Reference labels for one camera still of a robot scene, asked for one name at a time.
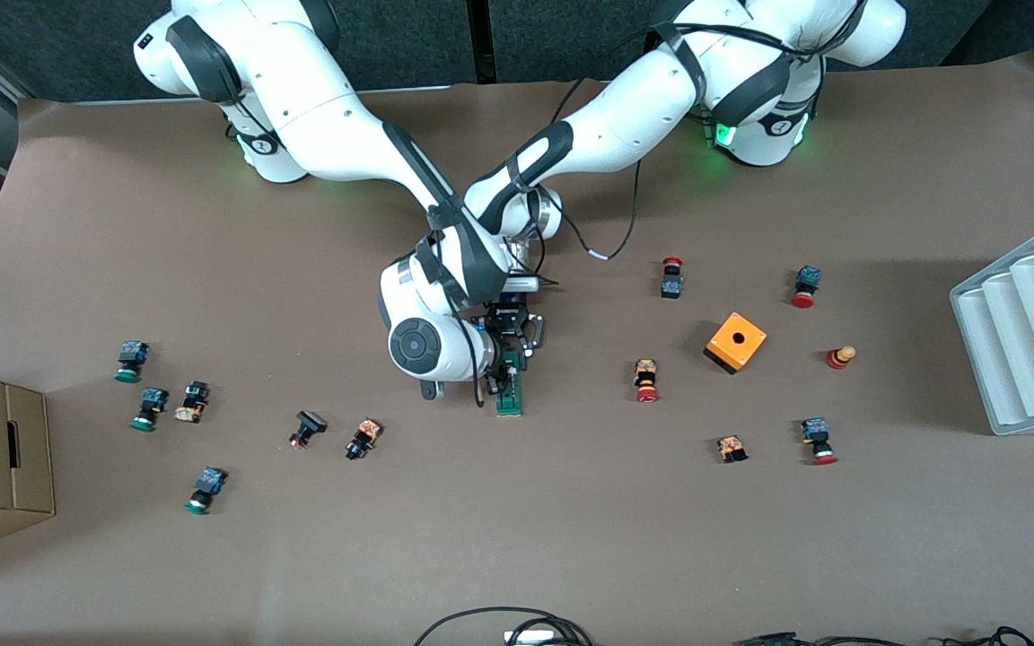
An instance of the brown table surface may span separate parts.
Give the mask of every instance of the brown table surface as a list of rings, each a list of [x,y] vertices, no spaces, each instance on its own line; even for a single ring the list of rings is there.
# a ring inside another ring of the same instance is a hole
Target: brown table surface
[[[562,85],[371,94],[459,188],[547,122]],[[587,89],[586,95],[596,91]],[[420,400],[386,352],[377,273],[425,233],[389,184],[276,187],[202,103],[24,106],[0,201],[0,377],[49,393],[58,516],[0,541],[0,643],[413,643],[455,610],[533,605],[610,646],[777,629],[914,643],[1034,636],[1034,437],[987,430],[948,289],[1034,235],[1034,54],[833,74],[783,165],[683,124],[644,161],[641,220],[599,263],[549,243],[526,414],[463,384]],[[619,241],[631,171],[551,181]],[[658,298],[660,260],[686,294]],[[812,310],[787,305],[801,265]],[[700,355],[730,311],[767,331],[730,377]],[[141,386],[213,384],[197,426],[127,428]],[[860,357],[830,371],[822,351]],[[638,357],[660,363],[637,404]],[[329,422],[310,450],[300,409]],[[797,423],[828,418],[837,466]],[[383,422],[368,459],[342,457]],[[752,455],[721,465],[716,438]],[[213,515],[183,511],[203,466]],[[434,643],[499,643],[517,617]]]

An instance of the handle hole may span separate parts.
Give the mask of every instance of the handle hole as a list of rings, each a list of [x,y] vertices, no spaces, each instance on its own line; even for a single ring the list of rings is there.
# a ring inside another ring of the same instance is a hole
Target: handle hole
[[[11,469],[17,469],[20,466],[18,462],[18,424],[17,422],[7,422],[7,442],[10,447],[10,467]]]

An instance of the cable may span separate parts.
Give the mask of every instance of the cable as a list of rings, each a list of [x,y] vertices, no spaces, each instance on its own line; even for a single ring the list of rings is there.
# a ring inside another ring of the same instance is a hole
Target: cable
[[[1004,642],[1005,636],[1012,636],[1021,639],[1025,643],[1025,646],[1034,646],[1029,636],[1024,635],[1021,630],[1012,628],[1010,625],[1002,625],[997,628],[997,633],[992,634],[990,637],[981,637],[980,639],[973,639],[972,642],[961,642],[960,639],[952,638],[936,638],[933,642],[939,642],[941,646],[1008,646]]]
[[[572,98],[574,92],[577,92],[578,87],[582,86],[583,82],[585,82],[585,79],[577,79],[577,82],[575,82],[574,85],[570,87],[569,91],[566,92],[566,95],[561,97],[561,102],[557,103],[557,110],[553,111],[553,118],[549,120],[550,126],[552,126],[553,123],[557,123],[557,118],[561,116],[561,111],[566,110],[566,103],[568,103],[569,99]]]
[[[534,214],[528,214],[528,220],[534,221]],[[537,232],[537,239],[541,242],[541,257],[537,258],[537,269],[534,270],[534,274],[541,274],[541,266],[545,265],[545,234],[541,232],[541,226],[534,225],[535,232]]]
[[[517,628],[514,628],[512,634],[509,635],[509,639],[506,641],[506,646],[516,646],[516,643],[518,639],[520,639],[520,635],[522,633],[525,633],[526,629],[530,629],[534,626],[542,624],[545,624],[551,629],[556,630],[556,633],[561,634],[561,640],[559,642],[574,643],[578,646],[592,646],[592,639],[587,633],[585,633],[585,629],[582,628],[582,626],[561,617],[538,617],[534,618],[534,620],[522,622],[521,625],[518,625]]]
[[[559,212],[561,212],[561,219],[565,220],[567,223],[569,223],[572,229],[574,229],[574,234],[577,235],[577,241],[581,244],[582,248],[585,249],[585,252],[590,254],[590,256],[598,258],[598,260],[610,262],[612,260],[612,258],[615,258],[616,255],[620,254],[621,250],[625,249],[625,245],[629,244],[629,238],[633,236],[633,227],[636,226],[637,209],[640,206],[640,185],[641,185],[641,162],[640,160],[638,160],[636,163],[636,173],[635,176],[633,176],[633,213],[629,216],[629,228],[627,229],[627,232],[625,232],[625,237],[620,240],[620,244],[616,245],[616,249],[614,249],[614,252],[607,255],[600,253],[598,252],[598,250],[595,250],[592,247],[588,246],[588,243],[585,242],[585,236],[582,236],[582,230],[577,226],[577,223],[575,223],[574,218],[569,217],[569,214],[566,213],[566,209],[561,207],[561,204],[559,204],[557,199],[554,199],[553,195],[550,194],[549,199],[553,201],[554,207],[557,208]]]
[[[791,54],[796,58],[812,58],[817,57],[817,55],[825,55],[828,52],[832,52],[837,48],[841,48],[844,41],[847,39],[849,34],[856,29],[856,20],[854,20],[859,13],[864,9],[864,5],[868,0],[856,0],[856,4],[848,12],[848,17],[845,18],[844,24],[841,24],[840,29],[832,34],[823,44],[817,45],[812,50],[796,50],[795,48],[789,48],[789,45],[784,44],[783,40],[779,37],[772,36],[770,33],[764,33],[763,31],[748,29],[744,26],[736,25],[719,25],[719,24],[673,24],[673,28],[677,29],[677,32],[681,34],[686,33],[697,33],[703,31],[710,31],[716,33],[723,33],[726,36],[741,37],[743,40],[751,40],[753,42],[758,42],[758,44],[766,44],[768,48],[780,50],[786,54]]]
[[[538,281],[545,282],[546,285],[559,285],[560,282],[554,281],[553,278],[546,278],[544,275],[538,274],[537,270],[529,269],[528,266],[525,265],[525,263],[521,262],[520,257],[517,257],[514,254],[513,250],[509,248],[508,244],[506,244],[506,251],[509,252],[509,257],[514,258],[514,262],[516,262],[517,265],[520,265],[521,269],[524,269],[525,271],[528,271],[529,275],[537,275]]]
[[[575,624],[574,622],[571,622],[570,620],[564,620],[564,618],[560,618],[560,617],[558,617],[558,616],[556,616],[554,614],[547,613],[547,612],[545,612],[545,610],[522,609],[521,607],[518,607],[518,606],[485,606],[483,609],[462,610],[462,612],[454,613],[454,614],[447,615],[445,617],[439,618],[439,620],[433,622],[433,624],[430,625],[430,628],[425,629],[425,633],[423,633],[422,636],[420,636],[418,638],[418,641],[414,642],[414,646],[420,646],[420,644],[422,642],[425,642],[425,639],[431,633],[433,633],[433,630],[442,628],[442,626],[445,625],[445,624],[447,624],[448,622],[451,622],[451,621],[454,621],[454,620],[459,620],[459,618],[468,617],[470,615],[483,615],[483,614],[487,614],[487,613],[520,613],[520,614],[525,614],[525,615],[538,615],[539,618],[538,618],[538,620],[535,620],[535,621],[553,620],[555,622],[561,622],[561,625],[569,625],[570,628],[578,630],[578,633],[580,635],[582,635],[583,637],[586,638],[586,642],[585,643],[575,642],[575,643],[572,643],[572,646],[591,646],[592,645],[592,642],[590,641],[590,639],[588,639],[588,634],[585,633],[585,629],[580,628],[579,625]],[[517,633],[517,630],[515,630],[510,636],[510,642],[516,642],[516,639],[518,637],[520,637],[520,633]],[[571,641],[568,641],[568,639],[567,639],[566,642],[556,642],[556,641],[553,641],[553,643],[571,643]]]
[[[952,639],[950,637],[935,638],[931,642],[939,642],[940,646],[1009,646],[1004,638],[1006,636],[1012,636],[1021,639],[1025,643],[1025,646],[1034,646],[1034,642],[1030,640],[1027,635],[1021,633],[1021,630],[1011,628],[1008,625],[1002,625],[997,628],[997,633],[990,635],[989,637],[981,637],[979,639],[973,639],[971,642],[961,642],[959,639]],[[808,645],[808,642],[801,642],[800,645]],[[887,639],[877,639],[874,637],[829,637],[825,641],[817,642],[816,645],[808,646],[837,646],[839,643],[872,643],[875,646],[904,646],[903,643],[888,642]]]
[[[257,121],[257,118],[255,118],[254,114],[249,111],[249,107],[247,107],[245,103],[238,101],[237,103],[235,103],[235,107],[238,107],[238,112],[242,113],[243,116],[247,116],[247,118],[249,118],[249,121],[253,121],[255,124],[257,124],[258,131],[262,132],[262,134],[269,133],[269,128],[263,126],[262,122]]]
[[[430,234],[439,235],[439,232],[431,232]],[[438,262],[442,262],[442,245],[434,244],[433,246],[437,249],[435,255],[438,257]],[[460,330],[460,335],[464,337],[465,344],[468,346],[468,363],[470,363],[470,371],[473,372],[473,401],[477,404],[478,408],[485,408],[485,401],[481,399],[481,392],[480,389],[478,389],[477,350],[473,347],[473,339],[468,338],[468,331],[465,330],[465,322],[462,317],[460,317],[460,313],[457,311],[457,308],[454,307],[452,298],[449,298],[449,291],[442,289],[442,294],[445,295],[446,305],[449,306],[449,311],[452,312],[452,317],[457,320],[457,329]]]
[[[824,642],[817,642],[816,646],[835,646],[837,643],[875,643],[877,646],[904,646],[903,643],[888,642],[887,639],[877,639],[874,637],[833,637]]]
[[[698,123],[701,126],[707,126],[707,124],[710,123],[709,120],[705,119],[703,115],[694,115],[693,113],[689,113],[685,115],[685,118],[694,123]]]

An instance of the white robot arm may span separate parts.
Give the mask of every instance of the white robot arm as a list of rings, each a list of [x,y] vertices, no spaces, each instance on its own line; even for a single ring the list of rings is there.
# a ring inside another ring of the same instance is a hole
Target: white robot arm
[[[175,0],[132,52],[161,90],[217,103],[264,179],[389,180],[418,199],[431,234],[383,273],[378,308],[395,363],[434,399],[496,363],[457,312],[496,299],[512,263],[419,145],[362,105],[336,45],[327,0]]]
[[[561,202],[542,181],[620,171],[697,103],[736,159],[783,160],[815,107],[824,57],[879,61],[900,41],[906,12],[895,0],[663,0],[652,20],[660,48],[468,188],[465,204],[489,233],[514,236],[530,218],[546,220],[539,212],[546,202],[559,217]]]
[[[521,269],[514,242],[559,226],[559,195],[542,181],[620,171],[697,103],[736,158],[779,162],[815,107],[824,57],[870,65],[904,28],[894,0],[662,0],[653,18],[656,50],[473,184],[464,204],[405,131],[357,98],[331,54],[328,0],[175,0],[134,57],[161,90],[217,103],[264,179],[389,180],[413,193],[432,233],[383,271],[378,309],[394,363],[435,399],[444,381],[499,368],[495,330],[459,312],[537,289],[510,273]]]

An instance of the gray wall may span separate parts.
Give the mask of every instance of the gray wall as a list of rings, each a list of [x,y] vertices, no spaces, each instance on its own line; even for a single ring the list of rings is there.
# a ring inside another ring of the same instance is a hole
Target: gray wall
[[[169,0],[0,0],[0,60],[40,98],[163,97],[131,45],[169,9]],[[334,9],[337,61],[360,90],[476,79],[464,0],[340,0]]]
[[[645,25],[652,3],[489,0],[496,76],[499,82],[611,79],[640,53],[641,41],[603,62],[601,55]],[[1034,1],[902,3],[908,32],[881,68],[940,65],[953,50],[956,62],[980,62],[1034,48]],[[338,58],[358,89],[476,81],[466,0],[334,0],[334,5],[342,32]],[[168,0],[0,0],[0,58],[42,98],[158,97],[132,64],[130,43],[168,8]]]

